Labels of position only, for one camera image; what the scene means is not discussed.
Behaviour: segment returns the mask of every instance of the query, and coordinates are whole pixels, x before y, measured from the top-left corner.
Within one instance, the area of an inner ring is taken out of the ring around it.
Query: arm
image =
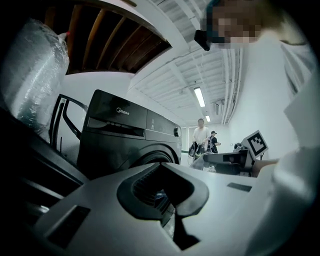
[[[213,138],[213,142],[214,142],[214,145],[216,145],[216,146],[220,146],[221,145],[221,143],[218,142],[216,137]]]
[[[209,129],[207,128],[207,129],[206,129],[206,138],[203,140],[202,143],[204,143],[204,144],[207,143],[207,141],[210,140],[210,137],[211,137],[211,134],[210,134]]]
[[[254,165],[252,167],[252,176],[258,177],[261,169],[268,165],[275,165],[278,163],[279,159],[273,159],[273,160],[256,160],[254,162]]]
[[[192,135],[192,142],[196,141],[196,129],[194,129],[193,135]]]

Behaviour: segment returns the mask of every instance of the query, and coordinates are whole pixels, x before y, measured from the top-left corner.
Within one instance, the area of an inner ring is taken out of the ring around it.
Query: midea logo
[[[128,116],[130,115],[130,113],[122,110],[120,107],[118,107],[118,108],[116,109],[116,111],[117,111],[118,113],[126,114],[126,115],[128,115]]]

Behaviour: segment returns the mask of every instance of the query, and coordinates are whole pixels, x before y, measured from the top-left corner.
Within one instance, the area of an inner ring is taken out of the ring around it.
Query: white sleeve
[[[281,43],[284,68],[291,95],[297,94],[318,68],[316,55],[309,44],[290,45]]]

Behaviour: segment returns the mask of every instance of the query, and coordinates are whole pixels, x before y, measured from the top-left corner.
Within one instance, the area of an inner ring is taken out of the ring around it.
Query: dark shirt
[[[218,143],[217,138],[211,137],[211,145],[212,145],[211,150],[213,153],[218,153],[217,146],[215,143]]]

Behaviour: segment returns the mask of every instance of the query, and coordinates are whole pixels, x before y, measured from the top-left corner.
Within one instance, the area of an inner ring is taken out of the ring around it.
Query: pipe
[[[235,103],[234,103],[234,108],[232,110],[231,116],[228,120],[228,123],[230,122],[232,116],[234,115],[234,112],[236,110],[238,98],[239,98],[239,90],[240,90],[240,85],[241,85],[241,75],[242,75],[242,65],[243,65],[243,58],[244,58],[244,50],[240,49],[240,57],[239,57],[239,75],[238,75],[238,88],[237,88],[237,93],[235,96]]]
[[[223,65],[224,65],[224,82],[225,82],[225,97],[224,97],[224,102],[228,102],[228,95],[229,95],[229,58],[228,58],[228,52],[229,49],[222,49],[222,58],[223,58]],[[226,110],[227,108],[223,108],[223,114],[222,114],[222,121],[221,124],[223,125],[225,115],[226,115]]]
[[[230,96],[229,96],[229,100],[228,100],[228,107],[226,110],[226,115],[224,117],[223,120],[223,125],[226,124],[228,115],[229,115],[229,111],[230,111],[230,107],[231,107],[231,102],[233,100],[233,96],[234,96],[234,90],[235,90],[235,79],[236,79],[236,53],[234,49],[230,50],[230,62],[231,62],[231,72],[232,72],[232,78],[231,78],[231,89],[230,89]]]

